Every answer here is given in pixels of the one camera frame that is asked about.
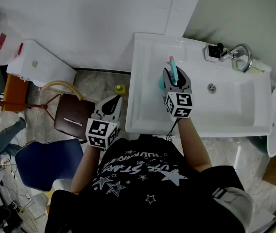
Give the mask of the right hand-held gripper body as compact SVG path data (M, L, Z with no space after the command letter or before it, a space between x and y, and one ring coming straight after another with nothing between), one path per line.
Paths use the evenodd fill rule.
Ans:
M172 118L189 118L193 109L191 84L181 87L163 84L165 88L164 105Z

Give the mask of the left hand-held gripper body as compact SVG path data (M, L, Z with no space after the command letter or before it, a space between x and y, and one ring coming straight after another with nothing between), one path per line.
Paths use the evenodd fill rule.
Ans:
M116 140L120 131L121 110L104 115L96 110L87 121L86 139L90 146L107 150Z

